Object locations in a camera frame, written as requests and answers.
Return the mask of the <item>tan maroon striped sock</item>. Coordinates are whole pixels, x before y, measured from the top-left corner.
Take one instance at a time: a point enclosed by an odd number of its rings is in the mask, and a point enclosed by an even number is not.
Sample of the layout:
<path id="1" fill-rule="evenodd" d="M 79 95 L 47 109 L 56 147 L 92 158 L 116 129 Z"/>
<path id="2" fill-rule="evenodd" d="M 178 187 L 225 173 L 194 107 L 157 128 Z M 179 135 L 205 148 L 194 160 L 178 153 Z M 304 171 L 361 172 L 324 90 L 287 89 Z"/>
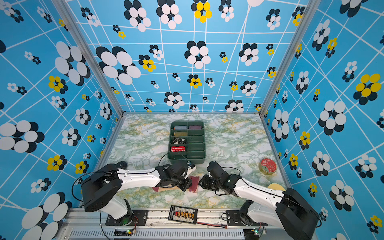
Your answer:
<path id="1" fill-rule="evenodd" d="M 191 185 L 187 188 L 187 192 L 191 192 L 191 193 L 197 193 L 198 191 L 198 187 L 199 187 L 199 181 L 200 181 L 200 178 L 199 177 L 190 177 L 190 179 L 192 180 L 192 183 Z M 159 188 L 159 187 L 154 187 L 153 190 L 155 192 L 164 192 L 164 191 L 169 191 L 169 190 L 180 190 L 178 187 L 171 187 L 171 186 L 168 186 L 167 188 Z"/>

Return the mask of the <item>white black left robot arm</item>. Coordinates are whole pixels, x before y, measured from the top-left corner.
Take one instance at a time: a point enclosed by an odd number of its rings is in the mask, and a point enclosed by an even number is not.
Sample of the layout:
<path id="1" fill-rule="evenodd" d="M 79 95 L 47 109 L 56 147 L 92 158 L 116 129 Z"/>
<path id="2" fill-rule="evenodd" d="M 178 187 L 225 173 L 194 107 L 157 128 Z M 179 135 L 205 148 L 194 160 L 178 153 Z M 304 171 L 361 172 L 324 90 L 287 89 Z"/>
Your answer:
<path id="1" fill-rule="evenodd" d="M 131 219 L 133 212 L 128 200 L 117 193 L 133 188 L 177 187 L 185 192 L 193 185 L 189 175 L 196 170 L 192 162 L 157 166 L 149 170 L 127 170 L 127 163 L 107 164 L 81 183 L 85 212 L 102 211 L 115 221 Z"/>

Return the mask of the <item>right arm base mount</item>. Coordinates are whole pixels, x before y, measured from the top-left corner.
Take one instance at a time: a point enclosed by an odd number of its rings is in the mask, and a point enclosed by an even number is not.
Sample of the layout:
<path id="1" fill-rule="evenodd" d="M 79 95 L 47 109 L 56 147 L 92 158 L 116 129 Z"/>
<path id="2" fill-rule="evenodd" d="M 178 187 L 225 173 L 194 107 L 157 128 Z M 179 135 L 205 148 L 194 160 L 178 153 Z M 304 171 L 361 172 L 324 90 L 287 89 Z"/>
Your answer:
<path id="1" fill-rule="evenodd" d="M 256 223 L 239 210 L 226 210 L 221 215 L 223 221 L 230 227 L 267 227 L 266 223 Z"/>

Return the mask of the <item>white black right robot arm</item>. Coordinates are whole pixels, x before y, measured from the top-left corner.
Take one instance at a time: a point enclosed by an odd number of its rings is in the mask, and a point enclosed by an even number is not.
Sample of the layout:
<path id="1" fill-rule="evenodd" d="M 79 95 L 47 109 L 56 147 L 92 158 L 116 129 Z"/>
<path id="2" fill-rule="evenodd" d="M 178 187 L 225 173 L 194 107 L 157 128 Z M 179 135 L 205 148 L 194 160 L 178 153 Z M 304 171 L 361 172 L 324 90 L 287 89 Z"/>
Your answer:
<path id="1" fill-rule="evenodd" d="M 240 209 L 246 221 L 266 223 L 286 231 L 294 240 L 312 239 L 322 225 L 319 214 L 294 189 L 273 190 L 254 184 L 238 174 L 228 174 L 211 161 L 199 185 L 205 190 L 245 199 Z"/>

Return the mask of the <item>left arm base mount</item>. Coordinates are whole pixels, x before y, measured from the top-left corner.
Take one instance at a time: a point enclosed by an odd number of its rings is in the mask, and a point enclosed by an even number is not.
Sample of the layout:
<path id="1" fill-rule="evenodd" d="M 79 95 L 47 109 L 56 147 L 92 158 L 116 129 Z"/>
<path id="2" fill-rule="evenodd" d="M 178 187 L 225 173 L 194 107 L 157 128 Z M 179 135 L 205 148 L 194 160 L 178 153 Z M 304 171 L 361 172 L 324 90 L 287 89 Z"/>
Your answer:
<path id="1" fill-rule="evenodd" d="M 108 215 L 106 226 L 145 226 L 148 219 L 148 210 L 132 210 L 122 218 L 115 220 Z"/>

